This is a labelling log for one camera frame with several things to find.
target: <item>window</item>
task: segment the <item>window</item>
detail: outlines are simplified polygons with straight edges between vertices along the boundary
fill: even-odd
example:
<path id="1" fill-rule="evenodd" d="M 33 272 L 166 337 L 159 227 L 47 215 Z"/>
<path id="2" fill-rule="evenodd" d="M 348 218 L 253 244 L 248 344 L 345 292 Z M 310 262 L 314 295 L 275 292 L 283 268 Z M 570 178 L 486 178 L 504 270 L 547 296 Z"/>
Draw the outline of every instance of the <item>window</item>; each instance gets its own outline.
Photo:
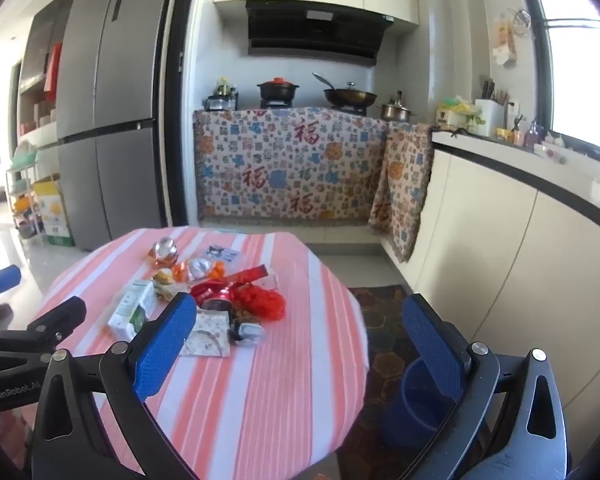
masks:
<path id="1" fill-rule="evenodd" d="M 539 121 L 555 134 L 600 147 L 600 13 L 590 0 L 527 1 L 536 34 Z"/>

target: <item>stove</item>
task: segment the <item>stove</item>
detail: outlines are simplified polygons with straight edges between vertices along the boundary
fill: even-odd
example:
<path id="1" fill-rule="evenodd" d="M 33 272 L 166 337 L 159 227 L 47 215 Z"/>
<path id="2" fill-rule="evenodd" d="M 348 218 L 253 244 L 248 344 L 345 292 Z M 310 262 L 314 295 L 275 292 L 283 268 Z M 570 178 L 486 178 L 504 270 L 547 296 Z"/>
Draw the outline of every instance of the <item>stove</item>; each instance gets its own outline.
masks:
<path id="1" fill-rule="evenodd" d="M 291 108 L 291 100 L 289 101 L 273 101 L 263 99 L 260 101 L 260 108 Z"/>
<path id="2" fill-rule="evenodd" d="M 337 110 L 346 114 L 357 115 L 360 117 L 366 117 L 366 108 L 358 108 L 355 106 L 332 106 L 331 110 Z"/>

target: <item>black range hood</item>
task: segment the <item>black range hood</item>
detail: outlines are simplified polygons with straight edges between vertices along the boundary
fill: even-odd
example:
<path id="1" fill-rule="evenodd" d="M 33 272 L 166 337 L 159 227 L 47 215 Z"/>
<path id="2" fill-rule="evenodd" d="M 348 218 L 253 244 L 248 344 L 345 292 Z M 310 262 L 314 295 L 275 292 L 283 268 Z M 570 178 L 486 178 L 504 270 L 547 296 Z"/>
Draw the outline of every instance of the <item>black range hood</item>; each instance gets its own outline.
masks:
<path id="1" fill-rule="evenodd" d="M 247 0 L 249 54 L 307 56 L 374 66 L 393 19 L 299 0 Z"/>

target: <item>pink and white striped tablecloth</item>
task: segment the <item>pink and white striped tablecloth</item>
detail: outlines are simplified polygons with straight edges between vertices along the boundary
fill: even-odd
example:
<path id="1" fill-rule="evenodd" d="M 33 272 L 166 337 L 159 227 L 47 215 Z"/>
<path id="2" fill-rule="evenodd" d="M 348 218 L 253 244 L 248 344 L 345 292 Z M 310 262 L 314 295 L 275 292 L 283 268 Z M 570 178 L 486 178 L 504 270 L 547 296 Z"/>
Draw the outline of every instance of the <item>pink and white striped tablecloth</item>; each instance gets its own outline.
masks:
<path id="1" fill-rule="evenodd" d="M 244 268 L 271 266 L 287 301 L 285 319 L 265 324 L 259 346 L 232 347 L 228 358 L 179 357 L 147 399 L 193 471 L 202 480 L 288 479 L 334 451 L 362 408 L 366 333 L 353 295 L 291 234 L 131 232 L 68 269 L 45 296 L 40 314 L 74 295 L 87 305 L 85 322 L 61 347 L 74 355 L 109 348 L 113 299 L 133 280 L 152 276 L 146 253 L 163 236 L 176 240 L 181 258 L 219 244 L 240 251 Z M 137 469 L 104 395 L 95 395 L 120 460 Z"/>

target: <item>silver refrigerator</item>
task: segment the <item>silver refrigerator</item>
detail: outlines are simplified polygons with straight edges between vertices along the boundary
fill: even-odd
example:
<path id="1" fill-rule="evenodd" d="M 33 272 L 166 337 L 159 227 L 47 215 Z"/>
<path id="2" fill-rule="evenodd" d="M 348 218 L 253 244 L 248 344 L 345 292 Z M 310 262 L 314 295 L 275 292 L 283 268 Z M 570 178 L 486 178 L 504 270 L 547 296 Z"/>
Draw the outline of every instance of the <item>silver refrigerator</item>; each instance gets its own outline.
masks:
<path id="1" fill-rule="evenodd" d="M 169 0 L 74 0 L 56 101 L 59 165 L 76 245 L 166 224 L 157 78 Z"/>

